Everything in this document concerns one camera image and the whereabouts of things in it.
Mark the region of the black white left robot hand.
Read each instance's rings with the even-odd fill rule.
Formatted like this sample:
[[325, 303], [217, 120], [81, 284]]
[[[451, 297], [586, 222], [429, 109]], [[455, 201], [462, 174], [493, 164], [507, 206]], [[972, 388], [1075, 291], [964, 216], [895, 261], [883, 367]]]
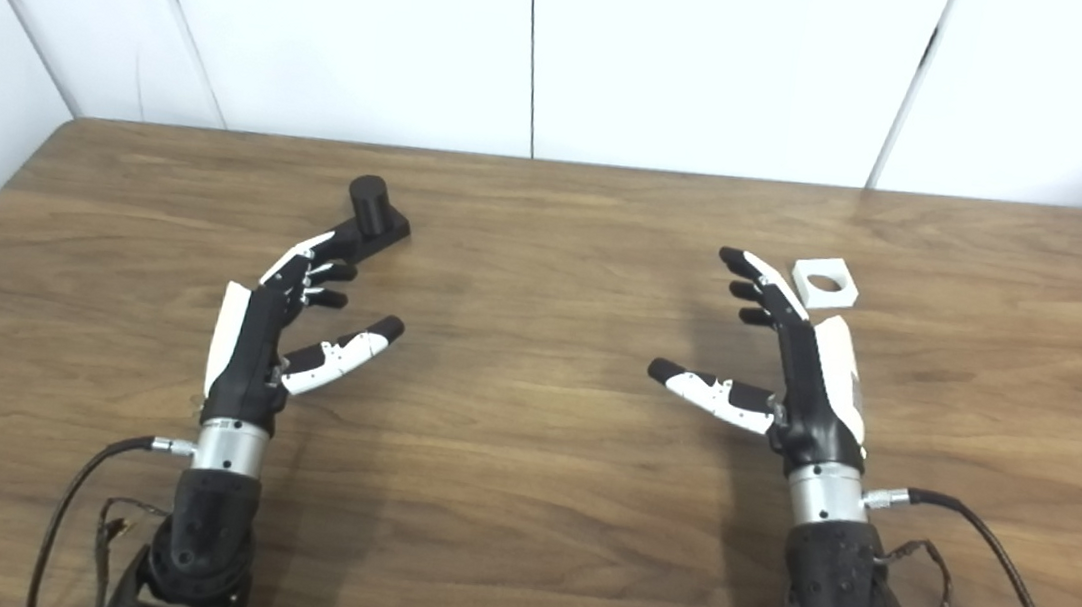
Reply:
[[201, 423], [226, 420], [274, 435], [289, 397], [348, 375], [403, 337], [401, 318], [384, 316], [334, 341], [280, 349], [283, 331], [306, 307], [348, 305], [348, 298], [327, 283], [356, 278], [351, 241], [337, 230], [313, 235], [276, 259], [256, 287], [227, 283], [207, 358]]

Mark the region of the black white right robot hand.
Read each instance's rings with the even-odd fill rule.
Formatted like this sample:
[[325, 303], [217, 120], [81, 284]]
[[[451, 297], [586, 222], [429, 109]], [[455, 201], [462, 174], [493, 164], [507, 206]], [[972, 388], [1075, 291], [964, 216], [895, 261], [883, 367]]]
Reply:
[[783, 459], [786, 473], [829, 464], [865, 471], [866, 430], [853, 341], [841, 317], [813, 324], [778, 269], [744, 248], [722, 246], [721, 262], [737, 279], [730, 294], [747, 299], [739, 318], [777, 337], [784, 392], [695, 373], [655, 358], [648, 375], [672, 394], [735, 427], [762, 435]]

